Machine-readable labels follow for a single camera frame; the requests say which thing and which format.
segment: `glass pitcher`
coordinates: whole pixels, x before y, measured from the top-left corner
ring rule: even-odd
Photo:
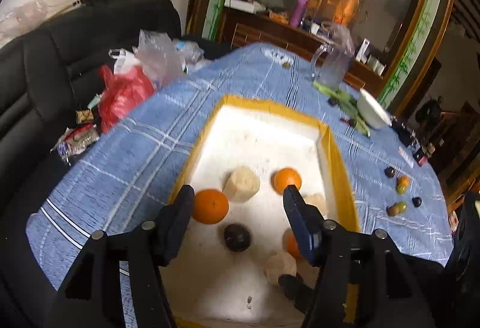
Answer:
[[[332,39],[322,44],[311,58],[311,77],[320,84],[338,90],[355,49],[348,28],[337,23],[325,23],[322,26],[327,28]],[[323,53],[327,53],[327,57],[321,66],[317,66],[317,60]]]

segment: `white bowl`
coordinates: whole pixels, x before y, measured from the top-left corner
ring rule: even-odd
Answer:
[[[357,108],[365,122],[373,129],[379,130],[385,126],[392,126],[387,111],[363,88],[360,89]]]

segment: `purple thermos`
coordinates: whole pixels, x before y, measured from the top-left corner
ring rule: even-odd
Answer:
[[[292,18],[290,19],[290,25],[292,27],[298,27],[300,20],[303,17],[303,12],[308,3],[308,0],[297,0],[297,8],[292,13]]]

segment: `blue tablecloth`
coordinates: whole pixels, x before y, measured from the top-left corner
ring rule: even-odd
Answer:
[[[289,60],[286,69],[282,62]],[[225,94],[271,99],[316,117],[332,128],[349,174],[361,231],[385,229],[401,252],[446,263],[452,251],[445,200],[430,165],[410,168],[399,155],[392,129],[371,138],[340,122],[344,116],[313,88],[309,62],[267,44],[239,49],[203,70],[179,79],[137,107],[63,178],[26,232],[38,263],[57,289],[90,233],[131,230],[155,217],[169,197],[208,115]],[[386,207],[400,199],[393,166],[411,179],[402,196],[407,209],[388,217]],[[420,196],[415,208],[410,199]],[[122,297],[127,326],[136,326],[122,266]]]

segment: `bolt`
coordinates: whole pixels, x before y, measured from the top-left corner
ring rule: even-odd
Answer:
[[[385,232],[383,229],[376,229],[375,231],[375,236],[378,238],[381,238],[382,240],[386,239],[388,236],[388,233]]]
[[[92,233],[92,238],[94,240],[100,240],[103,237],[103,231],[102,230],[96,230],[95,232]]]
[[[332,219],[327,219],[323,222],[323,227],[328,230],[333,230],[337,227],[337,223]]]
[[[153,229],[154,227],[155,227],[155,222],[153,222],[153,221],[145,221],[142,224],[142,229],[143,230],[150,230],[150,229]]]

